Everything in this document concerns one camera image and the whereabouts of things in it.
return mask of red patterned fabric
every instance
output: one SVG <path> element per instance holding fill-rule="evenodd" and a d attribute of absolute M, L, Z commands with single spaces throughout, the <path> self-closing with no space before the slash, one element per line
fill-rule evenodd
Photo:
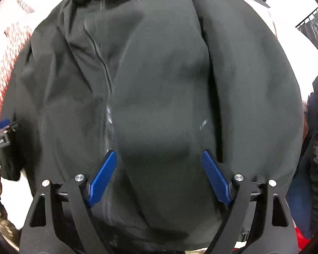
<path fill-rule="evenodd" d="M 14 64 L 25 43 L 31 37 L 32 30 L 29 27 L 21 27 L 19 23 L 15 23 L 5 30 L 5 35 L 8 38 L 8 45 L 0 62 L 0 114 Z"/>

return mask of zipper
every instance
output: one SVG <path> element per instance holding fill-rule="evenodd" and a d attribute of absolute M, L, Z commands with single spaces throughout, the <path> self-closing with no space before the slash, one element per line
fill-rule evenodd
<path fill-rule="evenodd" d="M 93 36 L 88 32 L 88 30 L 86 29 L 86 27 L 84 26 L 84 30 L 85 30 L 85 33 L 87 34 L 88 38 L 91 40 L 93 46 L 94 46 L 94 50 L 99 58 L 99 60 L 103 63 L 104 65 L 104 68 L 105 68 L 105 78 L 106 78 L 106 82 L 107 82 L 107 85 L 108 85 L 108 88 L 109 88 L 109 96 L 111 96 L 113 94 L 113 87 L 112 87 L 112 82 L 111 82 L 111 79 L 109 77 L 109 71 L 107 69 L 107 65 L 104 61 L 104 59 L 102 58 L 101 54 L 99 53 L 98 51 L 98 48 L 97 48 L 97 45 L 96 45 L 96 42 L 94 41 L 93 39 Z"/>

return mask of black railing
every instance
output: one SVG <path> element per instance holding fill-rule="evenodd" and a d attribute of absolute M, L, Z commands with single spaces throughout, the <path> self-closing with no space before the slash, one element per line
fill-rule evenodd
<path fill-rule="evenodd" d="M 296 28 L 299 29 L 318 49 L 318 8 L 301 21 Z"/>

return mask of metal screw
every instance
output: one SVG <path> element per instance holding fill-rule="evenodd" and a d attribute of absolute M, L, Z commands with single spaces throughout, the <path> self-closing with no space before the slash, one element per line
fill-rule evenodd
<path fill-rule="evenodd" d="M 236 174 L 236 175 L 234 175 L 234 179 L 235 179 L 236 181 L 243 181 L 243 180 L 244 180 L 244 177 L 243 177 L 243 175 L 241 175 L 241 174 Z"/>
<path fill-rule="evenodd" d="M 277 183 L 273 179 L 270 179 L 269 180 L 269 185 L 272 186 L 272 187 L 275 187 L 277 185 Z"/>
<path fill-rule="evenodd" d="M 76 181 L 83 181 L 85 178 L 85 176 L 83 174 L 78 174 L 75 176 L 75 180 Z"/>
<path fill-rule="evenodd" d="M 48 179 L 45 179 L 45 180 L 41 183 L 41 185 L 42 185 L 43 187 L 47 187 L 49 184 L 50 184 L 50 182 L 49 182 Z"/>

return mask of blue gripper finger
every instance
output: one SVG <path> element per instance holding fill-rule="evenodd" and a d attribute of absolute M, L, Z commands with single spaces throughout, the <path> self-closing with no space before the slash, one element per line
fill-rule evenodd
<path fill-rule="evenodd" d="M 102 166 L 93 178 L 87 183 L 88 199 L 87 203 L 90 207 L 98 203 L 105 192 L 107 184 L 117 166 L 117 155 L 110 150 L 101 162 Z"/>
<path fill-rule="evenodd" d="M 212 158 L 212 154 L 208 150 L 203 151 L 201 164 L 218 200 L 226 206 L 229 206 L 232 201 L 230 192 L 231 180 L 229 180 L 229 178 L 226 180 L 219 167 L 217 167 L 219 162 Z"/>
<path fill-rule="evenodd" d="M 0 129 L 5 128 L 6 126 L 8 126 L 10 124 L 9 119 L 3 119 L 0 121 Z"/>

